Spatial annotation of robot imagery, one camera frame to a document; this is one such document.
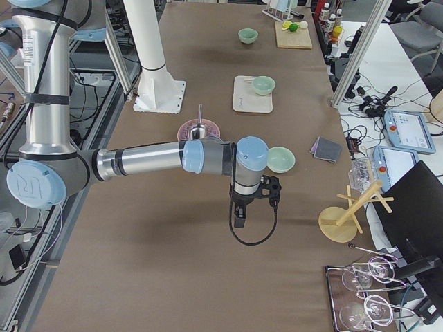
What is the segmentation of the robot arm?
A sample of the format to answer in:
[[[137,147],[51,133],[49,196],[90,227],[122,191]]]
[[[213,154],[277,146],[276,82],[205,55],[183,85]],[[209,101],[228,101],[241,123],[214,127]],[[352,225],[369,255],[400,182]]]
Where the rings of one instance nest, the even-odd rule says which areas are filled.
[[[119,150],[79,151],[70,141],[69,42],[106,33],[103,1],[13,1],[22,31],[26,141],[7,172],[10,193],[31,208],[49,208],[99,181],[163,169],[230,176],[229,222],[240,228],[246,207],[268,199],[277,208],[281,186],[263,171],[269,149],[254,136],[180,140]]]

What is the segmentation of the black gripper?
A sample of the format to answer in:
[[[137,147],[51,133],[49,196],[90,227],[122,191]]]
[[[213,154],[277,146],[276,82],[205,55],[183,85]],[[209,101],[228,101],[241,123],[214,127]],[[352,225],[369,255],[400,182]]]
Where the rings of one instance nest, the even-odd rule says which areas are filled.
[[[234,202],[234,227],[243,228],[246,222],[246,207],[252,203],[254,199],[268,199],[269,205],[276,211],[280,202],[280,185],[279,178],[276,176],[263,175],[258,183],[257,189],[250,194],[241,194],[235,189],[230,188],[230,196]]]

